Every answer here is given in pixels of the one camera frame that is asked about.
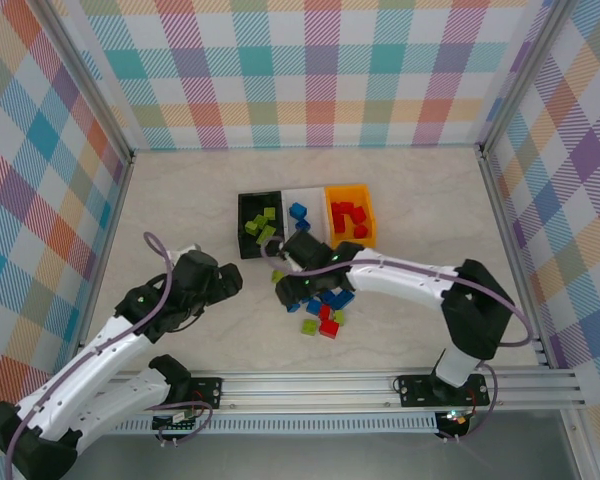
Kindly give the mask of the orange plastic bin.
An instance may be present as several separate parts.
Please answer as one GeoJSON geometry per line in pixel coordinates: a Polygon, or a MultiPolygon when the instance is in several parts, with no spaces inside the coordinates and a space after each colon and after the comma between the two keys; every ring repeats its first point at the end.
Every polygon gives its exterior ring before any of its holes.
{"type": "Polygon", "coordinates": [[[372,205],[371,194],[369,188],[365,184],[350,184],[350,185],[329,185],[324,188],[326,197],[326,213],[329,223],[330,244],[332,248],[337,247],[344,241],[359,243],[364,247],[373,248],[376,245],[377,227],[376,219],[372,205]],[[355,207],[362,206],[367,215],[366,221],[363,223],[368,228],[368,235],[363,239],[354,237],[355,225],[350,214],[342,213],[346,220],[346,232],[344,234],[336,234],[333,227],[333,214],[331,213],[332,202],[353,202],[355,207]]]}

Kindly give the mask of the white plastic bin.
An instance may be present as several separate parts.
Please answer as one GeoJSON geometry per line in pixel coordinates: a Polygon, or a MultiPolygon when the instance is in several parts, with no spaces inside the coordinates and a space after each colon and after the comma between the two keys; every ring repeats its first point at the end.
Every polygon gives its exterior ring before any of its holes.
{"type": "Polygon", "coordinates": [[[310,224],[309,233],[317,240],[329,244],[331,236],[326,213],[324,188],[313,187],[281,191],[285,239],[290,238],[296,231],[297,221],[289,213],[289,209],[294,203],[299,203],[307,209],[306,221],[310,224]]]}

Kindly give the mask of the black plastic bin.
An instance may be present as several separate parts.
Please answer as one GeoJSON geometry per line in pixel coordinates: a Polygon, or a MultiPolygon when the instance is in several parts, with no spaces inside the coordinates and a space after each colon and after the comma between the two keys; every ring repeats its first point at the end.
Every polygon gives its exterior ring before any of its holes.
{"type": "Polygon", "coordinates": [[[261,228],[255,234],[248,232],[249,222],[255,222],[258,215],[264,216],[267,208],[275,210],[275,218],[268,219],[267,225],[275,229],[275,235],[281,238],[284,233],[284,211],[282,193],[280,191],[251,192],[238,195],[238,230],[237,239],[239,255],[243,260],[260,257],[260,245],[257,243],[261,228]]]}

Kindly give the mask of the left controller board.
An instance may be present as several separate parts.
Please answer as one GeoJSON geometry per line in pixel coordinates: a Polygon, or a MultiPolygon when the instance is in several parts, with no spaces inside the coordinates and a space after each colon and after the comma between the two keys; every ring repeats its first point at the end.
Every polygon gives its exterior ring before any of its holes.
{"type": "Polygon", "coordinates": [[[168,431],[194,430],[201,416],[201,413],[194,413],[192,410],[180,411],[178,413],[162,412],[153,416],[151,429],[156,431],[161,429],[168,431]]]}

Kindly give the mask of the controller board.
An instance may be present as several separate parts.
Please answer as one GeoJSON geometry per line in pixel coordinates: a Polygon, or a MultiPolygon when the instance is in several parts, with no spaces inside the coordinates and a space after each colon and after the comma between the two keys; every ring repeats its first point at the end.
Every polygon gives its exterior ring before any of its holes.
{"type": "Polygon", "coordinates": [[[436,422],[440,432],[447,435],[465,435],[470,428],[471,419],[474,416],[472,409],[453,409],[437,412],[436,422]]]}
{"type": "Polygon", "coordinates": [[[194,430],[201,416],[201,413],[194,413],[192,410],[180,411],[178,413],[162,412],[153,416],[151,429],[156,431],[161,429],[168,431],[194,430]]]}

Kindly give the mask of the right controller board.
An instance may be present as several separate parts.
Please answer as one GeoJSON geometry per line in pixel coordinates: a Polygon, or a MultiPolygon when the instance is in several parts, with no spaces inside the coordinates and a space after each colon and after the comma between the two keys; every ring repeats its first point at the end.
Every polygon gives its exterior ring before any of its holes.
{"type": "Polygon", "coordinates": [[[440,432],[447,435],[465,435],[470,428],[471,419],[474,416],[472,409],[453,409],[437,412],[436,422],[440,432]]]}

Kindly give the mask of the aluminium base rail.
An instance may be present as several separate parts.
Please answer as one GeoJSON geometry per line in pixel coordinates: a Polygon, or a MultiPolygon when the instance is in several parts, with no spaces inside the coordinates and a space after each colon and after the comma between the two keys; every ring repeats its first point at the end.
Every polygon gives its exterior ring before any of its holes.
{"type": "MultiPolygon", "coordinates": [[[[583,390],[570,370],[482,368],[486,393],[500,410],[582,409],[583,390]]],[[[428,375],[427,368],[367,371],[212,372],[193,371],[194,377],[222,380],[223,413],[353,413],[397,412],[401,401],[413,397],[402,376],[428,375]]]]}

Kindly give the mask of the aluminium side rail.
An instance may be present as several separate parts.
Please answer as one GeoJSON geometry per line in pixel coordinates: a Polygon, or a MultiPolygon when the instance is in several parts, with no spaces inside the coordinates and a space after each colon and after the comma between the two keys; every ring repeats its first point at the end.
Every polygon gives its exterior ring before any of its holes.
{"type": "Polygon", "coordinates": [[[76,354],[86,343],[95,307],[97,304],[97,299],[104,280],[107,263],[109,261],[109,257],[113,247],[116,230],[118,228],[127,192],[129,190],[129,185],[135,167],[136,158],[136,153],[132,152],[130,159],[126,162],[125,167],[123,169],[123,176],[121,178],[119,193],[109,218],[108,226],[106,229],[106,236],[104,237],[103,248],[96,263],[93,282],[88,291],[89,295],[87,297],[84,311],[82,312],[79,318],[79,322],[77,323],[76,335],[71,349],[72,354],[76,354]]]}
{"type": "Polygon", "coordinates": [[[530,319],[533,330],[532,345],[538,363],[543,367],[553,368],[554,358],[551,345],[547,344],[546,341],[546,331],[541,322],[540,312],[533,296],[531,284],[524,271],[517,239],[513,227],[508,221],[505,203],[499,191],[496,176],[493,173],[487,155],[481,150],[480,145],[475,147],[475,153],[517,290],[519,305],[530,319]]]}

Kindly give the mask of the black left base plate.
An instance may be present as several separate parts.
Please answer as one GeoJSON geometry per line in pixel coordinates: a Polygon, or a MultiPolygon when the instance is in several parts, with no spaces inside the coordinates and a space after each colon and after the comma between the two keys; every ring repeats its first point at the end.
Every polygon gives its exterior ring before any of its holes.
{"type": "Polygon", "coordinates": [[[223,379],[220,377],[192,377],[189,381],[187,400],[200,401],[217,409],[223,393],[223,379]]]}

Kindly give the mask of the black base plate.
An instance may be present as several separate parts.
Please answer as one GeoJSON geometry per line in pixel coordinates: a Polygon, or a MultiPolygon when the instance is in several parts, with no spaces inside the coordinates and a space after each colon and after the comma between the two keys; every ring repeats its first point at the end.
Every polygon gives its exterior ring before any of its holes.
{"type": "Polygon", "coordinates": [[[192,377],[189,381],[187,400],[200,401],[217,409],[223,393],[223,379],[220,377],[192,377]]]}
{"type": "Polygon", "coordinates": [[[394,390],[402,407],[473,407],[488,406],[490,397],[483,375],[471,374],[461,387],[451,386],[433,373],[400,375],[394,390]]]}

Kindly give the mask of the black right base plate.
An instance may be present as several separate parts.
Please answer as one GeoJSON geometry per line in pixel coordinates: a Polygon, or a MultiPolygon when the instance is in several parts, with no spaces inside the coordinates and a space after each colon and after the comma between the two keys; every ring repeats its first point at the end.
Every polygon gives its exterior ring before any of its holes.
{"type": "Polygon", "coordinates": [[[483,375],[471,374],[461,387],[451,386],[433,373],[400,375],[394,390],[402,407],[473,407],[488,406],[490,397],[483,375]]]}

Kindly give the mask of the aluminium frame post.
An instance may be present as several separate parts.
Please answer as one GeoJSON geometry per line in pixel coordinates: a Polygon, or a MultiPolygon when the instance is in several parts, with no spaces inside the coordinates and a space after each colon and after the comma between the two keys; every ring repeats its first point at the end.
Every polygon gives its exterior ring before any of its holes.
{"type": "Polygon", "coordinates": [[[528,31],[529,40],[523,40],[503,85],[504,91],[496,97],[475,144],[480,159],[486,160],[504,135],[515,110],[536,78],[563,25],[579,0],[547,0],[547,2],[547,5],[543,2],[539,11],[543,16],[533,20],[528,31]]]}
{"type": "Polygon", "coordinates": [[[28,1],[114,148],[127,164],[133,164],[134,140],[128,137],[120,115],[112,109],[121,93],[109,86],[112,69],[105,62],[79,0],[28,1]]]}

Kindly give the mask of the aluminium lower frame bar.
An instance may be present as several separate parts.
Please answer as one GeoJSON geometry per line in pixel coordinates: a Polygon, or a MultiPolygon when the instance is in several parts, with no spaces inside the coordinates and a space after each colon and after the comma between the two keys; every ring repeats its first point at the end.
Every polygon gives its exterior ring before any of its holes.
{"type": "Polygon", "coordinates": [[[560,414],[581,480],[600,480],[583,415],[575,409],[561,409],[560,414]]]}

